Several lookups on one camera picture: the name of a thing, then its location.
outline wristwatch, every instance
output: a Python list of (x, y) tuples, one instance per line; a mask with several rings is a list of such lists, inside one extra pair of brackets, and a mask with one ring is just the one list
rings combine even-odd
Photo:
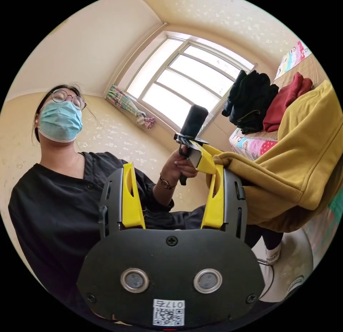
[(169, 184), (169, 182), (168, 181), (166, 181), (165, 179), (163, 179), (163, 177), (161, 176), (161, 174), (160, 174), (160, 182), (161, 182), (161, 184), (162, 184), (162, 187), (164, 188), (164, 189), (169, 189), (169, 190), (171, 190), (171, 189), (174, 189), (176, 186), (171, 186), (170, 184)]

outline eyeglasses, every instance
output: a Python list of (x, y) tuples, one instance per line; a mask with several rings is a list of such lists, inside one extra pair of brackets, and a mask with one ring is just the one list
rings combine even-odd
[(71, 97), (71, 101), (76, 109), (84, 110), (87, 106), (82, 97), (68, 95), (67, 92), (62, 89), (56, 89), (52, 94), (53, 101), (56, 103), (64, 102), (68, 96)]

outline qr code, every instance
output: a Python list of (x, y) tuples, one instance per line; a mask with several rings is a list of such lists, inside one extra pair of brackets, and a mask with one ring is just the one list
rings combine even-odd
[(153, 325), (184, 326), (184, 320), (184, 302), (167, 300), (156, 300), (154, 302)]

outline hand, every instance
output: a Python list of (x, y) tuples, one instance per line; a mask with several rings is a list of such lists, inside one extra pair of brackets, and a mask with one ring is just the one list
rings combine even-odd
[[(187, 146), (183, 145), (182, 151), (187, 152)], [(189, 160), (179, 154), (179, 150), (176, 150), (168, 158), (162, 169), (161, 176), (174, 187), (177, 185), (181, 174), (187, 178), (193, 178), (198, 174), (198, 171)]]

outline hair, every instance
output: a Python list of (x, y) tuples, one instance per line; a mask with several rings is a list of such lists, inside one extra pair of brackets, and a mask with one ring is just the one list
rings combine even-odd
[(78, 85), (74, 84), (74, 85), (67, 85), (67, 84), (60, 84), (60, 85), (57, 85), (55, 87), (53, 87), (52, 89), (50, 89), (46, 94), (45, 96), (43, 97), (42, 101), (39, 103), (37, 109), (36, 109), (36, 113), (35, 113), (35, 116), (34, 116), (34, 121), (33, 121), (33, 130), (35, 132), (35, 137), (37, 139), (37, 141), (39, 142), (39, 133), (38, 133), (38, 127), (34, 127), (35, 126), (35, 121), (36, 121), (36, 117), (37, 115), (40, 113), (45, 101), (47, 100), (47, 98), (57, 89), (69, 89), (71, 91), (73, 91), (77, 96), (80, 96), (84, 99), (84, 97), (82, 96), (81, 94), (81, 90), (79, 88)]

